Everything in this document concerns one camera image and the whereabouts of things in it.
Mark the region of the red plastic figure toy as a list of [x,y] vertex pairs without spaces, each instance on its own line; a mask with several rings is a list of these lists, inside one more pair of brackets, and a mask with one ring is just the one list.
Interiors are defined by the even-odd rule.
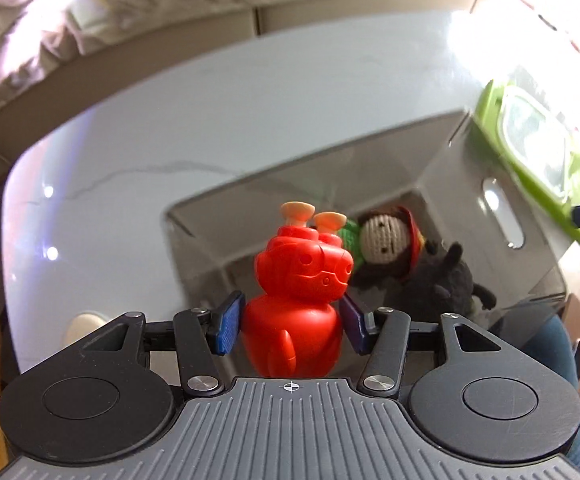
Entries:
[[339,359],[344,296],[354,260],[337,235],[346,216],[286,202],[284,225],[254,263],[262,295],[241,316],[241,334],[255,370],[269,378],[322,378]]

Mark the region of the crochet doll red hat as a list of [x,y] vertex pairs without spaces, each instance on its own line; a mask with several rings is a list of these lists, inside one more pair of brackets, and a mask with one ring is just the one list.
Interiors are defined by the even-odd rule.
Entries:
[[401,205],[366,211],[348,219],[337,235],[354,260],[349,284],[359,289],[407,280],[425,244],[415,217]]

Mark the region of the smoky transparent storage box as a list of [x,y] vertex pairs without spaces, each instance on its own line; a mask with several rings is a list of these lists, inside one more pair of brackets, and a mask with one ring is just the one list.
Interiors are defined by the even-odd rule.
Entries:
[[419,266],[445,255],[436,307],[525,344],[565,306],[566,286],[544,229],[466,110],[370,134],[171,205],[165,219],[188,304],[261,293],[256,256],[292,200],[311,222],[343,214],[335,232],[354,259],[348,292],[361,307],[395,304]]

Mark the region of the black plush toy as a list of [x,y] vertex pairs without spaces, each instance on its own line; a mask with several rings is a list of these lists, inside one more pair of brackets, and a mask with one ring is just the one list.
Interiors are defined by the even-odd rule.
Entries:
[[412,273],[401,284],[386,289],[383,306],[407,313],[413,322],[436,323],[444,313],[473,318],[497,306],[497,298],[475,283],[462,259],[463,247],[454,242],[447,249],[427,240]]

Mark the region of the green box lid clear window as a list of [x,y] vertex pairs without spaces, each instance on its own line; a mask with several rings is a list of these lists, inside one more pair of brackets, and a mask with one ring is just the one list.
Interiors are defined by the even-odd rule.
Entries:
[[572,221],[580,205],[580,153],[566,125],[526,90],[495,80],[478,99],[475,122],[525,191],[580,246]]

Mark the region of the beige round zipper pouch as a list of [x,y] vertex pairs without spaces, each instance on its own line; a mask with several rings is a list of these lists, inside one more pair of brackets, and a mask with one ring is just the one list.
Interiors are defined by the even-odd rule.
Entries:
[[62,347],[66,348],[70,344],[74,344],[77,340],[91,334],[100,327],[106,325],[108,320],[98,313],[83,312],[72,318],[69,322],[68,328],[62,338]]

